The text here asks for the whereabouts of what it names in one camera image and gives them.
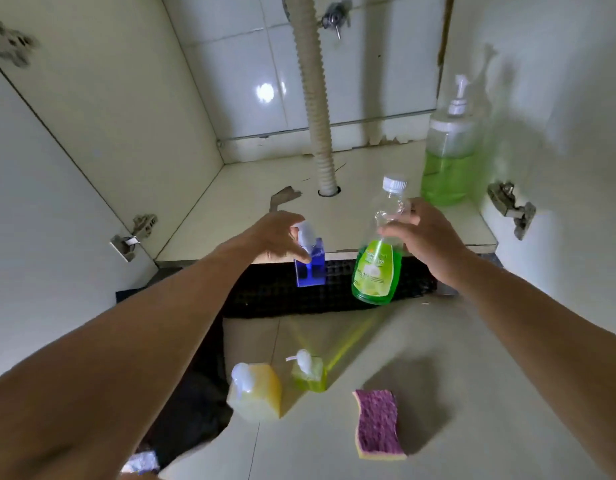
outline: soap dispenser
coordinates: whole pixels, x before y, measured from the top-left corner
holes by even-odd
[[[290,360],[296,361],[292,364],[292,379],[296,387],[312,392],[326,390],[326,369],[321,357],[312,356],[306,349],[301,349],[297,355],[286,358],[286,361]]]
[[[477,120],[467,114],[468,78],[459,74],[455,80],[456,98],[448,108],[430,116],[421,196],[433,205],[452,205],[463,200],[474,178]]]
[[[281,382],[267,363],[238,363],[232,369],[228,405],[249,422],[281,417]]]
[[[326,284],[326,251],[323,241],[316,237],[312,226],[307,221],[294,225],[299,230],[299,245],[311,256],[308,264],[294,260],[297,286],[314,286]]]

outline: large pump bottle with green liquid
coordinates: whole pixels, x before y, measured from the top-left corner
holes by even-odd
[[[373,200],[373,220],[357,256],[352,294],[372,305],[390,303],[399,282],[403,243],[380,235],[378,229],[410,212],[410,201],[404,197],[406,185],[403,177],[384,177],[384,191]]]
[[[477,120],[466,113],[468,79],[456,75],[456,83],[456,98],[448,108],[430,116],[421,196],[433,205],[452,205],[464,199],[475,171]]]

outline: corrugated pipe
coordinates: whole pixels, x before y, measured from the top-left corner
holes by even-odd
[[[319,193],[330,197],[339,192],[332,161],[332,136],[326,78],[321,59],[317,11],[313,0],[285,0],[297,46],[297,57],[303,82],[303,97],[308,113],[312,154],[317,162]]]

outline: forearm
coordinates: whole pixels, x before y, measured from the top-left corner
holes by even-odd
[[[483,259],[465,255],[455,269],[453,286],[477,306],[560,419],[616,477],[616,335]]]
[[[113,469],[122,464],[257,253],[233,239],[3,375],[0,465],[21,461],[22,449],[24,456],[44,459],[58,447],[84,451],[97,448],[97,442],[107,443],[115,458],[90,460],[108,462]]]

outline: white tile wall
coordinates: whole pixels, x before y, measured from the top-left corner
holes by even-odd
[[[307,127],[281,0],[164,1],[217,137]],[[338,1],[315,0],[318,14]],[[351,1],[340,41],[320,31],[331,122],[434,109],[445,0]]]

